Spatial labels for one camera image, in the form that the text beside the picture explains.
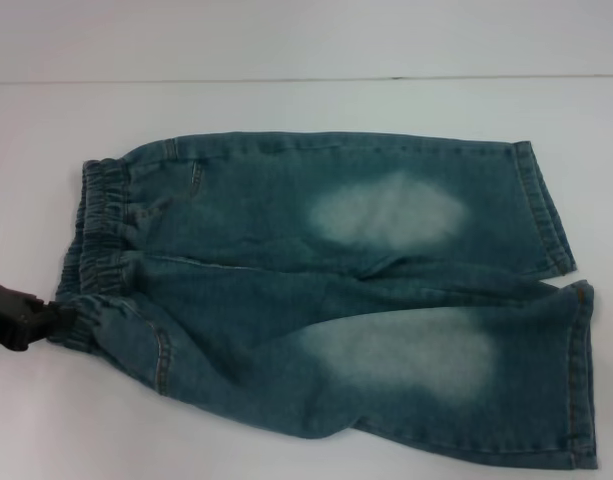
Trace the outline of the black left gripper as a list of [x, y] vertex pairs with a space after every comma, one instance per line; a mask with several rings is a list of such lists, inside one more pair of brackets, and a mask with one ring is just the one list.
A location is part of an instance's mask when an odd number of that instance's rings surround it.
[[68, 329], [76, 310], [58, 302], [42, 303], [36, 296], [0, 285], [0, 345], [15, 352]]

